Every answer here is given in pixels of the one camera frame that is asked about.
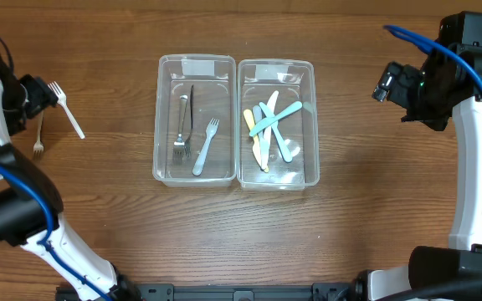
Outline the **mint green plastic knife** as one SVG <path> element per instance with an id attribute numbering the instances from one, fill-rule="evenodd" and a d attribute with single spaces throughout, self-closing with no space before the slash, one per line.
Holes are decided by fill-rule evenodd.
<path id="1" fill-rule="evenodd" d="M 253 129 L 249 132 L 251 137 L 254 137 L 262 130 L 265 130 L 267 127 L 271 126 L 273 123 L 282 120 L 283 118 L 287 117 L 295 113 L 296 111 L 300 110 L 303 107 L 303 104 L 300 101 L 295 101 L 287 108 L 279 112 L 277 115 L 271 117 L 265 117 L 260 122 L 256 123 Z"/>

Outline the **white plastic knife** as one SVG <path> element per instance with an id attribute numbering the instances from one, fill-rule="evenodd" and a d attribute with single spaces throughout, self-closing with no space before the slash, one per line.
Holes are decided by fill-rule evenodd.
<path id="1" fill-rule="evenodd" d="M 274 107 L 275 107 L 276 101 L 278 99 L 278 96 L 279 96 L 279 91 L 276 90 L 269 97 L 269 100 L 266 104 L 269 111 L 271 111 L 271 112 L 274 111 Z M 263 168 L 264 168 L 265 171 L 268 170 L 271 134 L 272 134 L 272 128 L 271 128 L 271 126 L 268 126 L 265 130 L 263 130 L 263 138 L 260 140 L 261 159 L 262 159 L 262 164 L 263 164 Z"/>

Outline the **light blue plastic knife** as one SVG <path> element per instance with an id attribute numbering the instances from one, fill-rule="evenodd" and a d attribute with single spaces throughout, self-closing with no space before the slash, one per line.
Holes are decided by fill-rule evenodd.
<path id="1" fill-rule="evenodd" d="M 265 113 L 266 117 L 274 116 L 274 112 L 269 111 L 267 105 L 264 104 L 263 102 L 259 103 L 259 107 Z M 271 128 L 272 128 L 272 132 L 274 133 L 275 139 L 277 140 L 282 158 L 284 159 L 285 162 L 292 162 L 292 155 L 287 145 L 285 144 L 285 140 L 283 136 L 281 135 L 278 129 L 278 122 L 273 123 L 271 125 Z"/>

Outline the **pale grey-blue plastic knife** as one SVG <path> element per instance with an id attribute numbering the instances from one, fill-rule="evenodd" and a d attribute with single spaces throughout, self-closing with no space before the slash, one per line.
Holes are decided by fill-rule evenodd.
<path id="1" fill-rule="evenodd" d="M 254 121 L 255 123 L 259 123 L 262 119 L 263 119 L 263 113 L 262 113 L 262 110 L 261 108 L 258 106 L 258 105 L 255 105 L 253 108 L 252 108 L 252 111 L 253 111 L 253 114 L 254 114 Z M 261 164 L 260 164 L 260 167 L 262 170 L 265 169 L 265 165 L 264 165 L 264 155 L 262 153 L 262 150 L 263 150 L 263 146 L 262 146 L 262 142 L 263 142 L 263 132 L 260 131 L 258 133 L 258 138 L 259 138 L 259 148 L 260 148 L 260 160 L 261 160 Z"/>

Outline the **large metal fork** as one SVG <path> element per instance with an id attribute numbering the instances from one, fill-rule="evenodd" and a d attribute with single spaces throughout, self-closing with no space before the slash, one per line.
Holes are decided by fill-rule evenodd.
<path id="1" fill-rule="evenodd" d="M 178 126 L 177 126 L 177 138 L 173 144 L 173 155 L 172 160 L 175 164 L 181 164 L 183 161 L 183 157 L 186 154 L 186 143 L 183 139 L 183 126 L 186 116 L 187 110 L 187 102 L 188 96 L 183 94 L 180 96 L 180 108 L 179 108 L 179 117 L 178 117 Z"/>

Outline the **black handled metal fork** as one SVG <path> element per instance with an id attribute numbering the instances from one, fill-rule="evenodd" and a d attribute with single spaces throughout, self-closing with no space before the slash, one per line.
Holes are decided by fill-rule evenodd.
<path id="1" fill-rule="evenodd" d="M 187 139 L 185 140 L 185 158 L 191 157 L 191 138 L 193 133 L 194 127 L 194 84 L 191 86 L 190 95 L 189 95 L 189 104 L 190 104 L 190 130 Z"/>

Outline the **yellow plastic knife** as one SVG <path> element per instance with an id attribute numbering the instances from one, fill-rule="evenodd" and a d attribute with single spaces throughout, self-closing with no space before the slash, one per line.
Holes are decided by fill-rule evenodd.
<path id="1" fill-rule="evenodd" d="M 244 119 L 245 119 L 245 122 L 246 122 L 249 130 L 252 130 L 255 126 L 254 115 L 253 115 L 252 110 L 250 110 L 250 109 L 244 110 L 243 115 L 244 115 Z M 255 160 L 259 164 L 260 169 L 262 171 L 268 173 L 269 168 L 268 167 L 263 168 L 263 163 L 262 163 L 262 159 L 261 159 L 261 148 L 260 148 L 258 136 L 253 137 L 252 152 L 253 152 Z"/>

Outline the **white rounded plastic fork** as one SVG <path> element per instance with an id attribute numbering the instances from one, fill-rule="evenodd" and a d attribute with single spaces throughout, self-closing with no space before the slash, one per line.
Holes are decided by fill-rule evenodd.
<path id="1" fill-rule="evenodd" d="M 197 160 L 195 162 L 195 165 L 192 169 L 192 173 L 193 173 L 194 176 L 200 176 L 203 172 L 205 161 L 206 161 L 207 155 L 208 155 L 209 146 L 211 145 L 211 141 L 212 141 L 213 137 L 218 132 L 219 122 L 220 122 L 219 119 L 212 118 L 210 120 L 210 122 L 208 123 L 208 126 L 205 130 L 206 139 L 203 143 L 203 147 L 201 149 L 201 152 L 198 155 L 198 158 L 197 158 Z"/>

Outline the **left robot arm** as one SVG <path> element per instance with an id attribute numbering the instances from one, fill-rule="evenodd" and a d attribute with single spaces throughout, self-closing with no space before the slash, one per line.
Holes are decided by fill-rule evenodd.
<path id="1" fill-rule="evenodd" d="M 0 242 L 44 260 L 77 300 L 138 300 L 139 290 L 69 225 L 55 184 L 11 141 L 28 120 L 57 105 L 66 106 L 57 83 L 17 78 L 11 55 L 0 54 Z"/>

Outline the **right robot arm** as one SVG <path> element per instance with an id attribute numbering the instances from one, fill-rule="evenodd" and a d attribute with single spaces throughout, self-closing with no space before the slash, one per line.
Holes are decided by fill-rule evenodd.
<path id="1" fill-rule="evenodd" d="M 482 43 L 456 44 L 406 33 L 426 53 L 421 69 L 389 64 L 373 96 L 402 106 L 406 120 L 435 130 L 453 123 L 458 192 L 449 245 L 419 246 L 400 268 L 373 270 L 362 300 L 482 300 Z"/>

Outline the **clear right plastic container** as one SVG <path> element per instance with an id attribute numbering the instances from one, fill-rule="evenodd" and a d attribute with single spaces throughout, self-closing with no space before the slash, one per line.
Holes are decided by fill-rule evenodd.
<path id="1" fill-rule="evenodd" d="M 311 63 L 291 59 L 245 59 L 238 64 L 236 114 L 237 178 L 251 190 L 303 190 L 320 180 L 315 71 Z M 260 102 L 267 104 L 274 91 L 279 96 L 274 115 L 295 101 L 303 107 L 278 121 L 292 162 L 285 162 L 274 133 L 269 149 L 269 172 L 262 171 L 252 152 L 253 137 L 243 112 Z"/>

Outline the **clear plastic container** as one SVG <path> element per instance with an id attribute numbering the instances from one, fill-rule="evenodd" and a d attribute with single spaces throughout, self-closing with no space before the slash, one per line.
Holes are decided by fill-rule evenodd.
<path id="1" fill-rule="evenodd" d="M 183 139 L 190 130 L 189 95 L 194 84 L 194 127 L 191 157 L 181 164 L 172 160 L 177 138 L 180 96 L 188 96 Z M 236 129 L 238 116 L 236 63 L 230 56 L 213 54 L 168 54 L 160 58 L 156 87 L 156 115 L 152 174 L 166 186 L 229 186 L 237 172 Z M 212 118 L 220 120 L 209 146 L 200 176 L 192 169 L 206 139 Z"/>
<path id="2" fill-rule="evenodd" d="M 311 63 L 291 59 L 245 59 L 238 64 L 236 114 L 237 178 L 251 190 L 303 190 L 320 180 L 315 71 Z M 269 172 L 262 171 L 252 152 L 253 137 L 243 112 L 260 102 L 267 104 L 274 91 L 279 96 L 274 115 L 295 101 L 303 107 L 278 121 L 292 162 L 285 162 L 274 133 L 269 149 Z"/>

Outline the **clear left plastic container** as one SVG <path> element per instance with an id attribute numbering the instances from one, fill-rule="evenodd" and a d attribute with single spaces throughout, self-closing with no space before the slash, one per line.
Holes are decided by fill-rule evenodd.
<path id="1" fill-rule="evenodd" d="M 194 84 L 194 127 L 191 157 L 181 164 L 172 160 L 177 138 L 180 96 L 188 96 L 183 139 L 190 130 L 189 95 Z M 236 129 L 238 116 L 236 63 L 230 56 L 213 54 L 168 54 L 160 58 L 156 87 L 156 115 L 152 174 L 166 186 L 229 186 L 237 172 Z M 220 120 L 209 146 L 200 176 L 192 169 L 206 139 L 212 118 Z"/>

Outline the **small metal fork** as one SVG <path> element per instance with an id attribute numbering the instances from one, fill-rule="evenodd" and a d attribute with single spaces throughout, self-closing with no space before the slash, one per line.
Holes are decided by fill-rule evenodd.
<path id="1" fill-rule="evenodd" d="M 44 112 L 42 111 L 38 118 L 38 126 L 37 126 L 37 138 L 33 145 L 33 158 L 40 159 L 44 153 L 44 144 L 41 140 L 42 135 L 42 128 L 44 123 Z"/>

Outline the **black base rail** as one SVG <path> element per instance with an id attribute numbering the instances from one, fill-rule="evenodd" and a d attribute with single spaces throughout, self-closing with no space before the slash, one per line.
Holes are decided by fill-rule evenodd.
<path id="1" fill-rule="evenodd" d="M 137 284 L 132 292 L 110 293 L 110 300 L 140 301 L 347 301 L 367 300 L 366 292 L 349 283 L 300 286 L 175 286 Z"/>

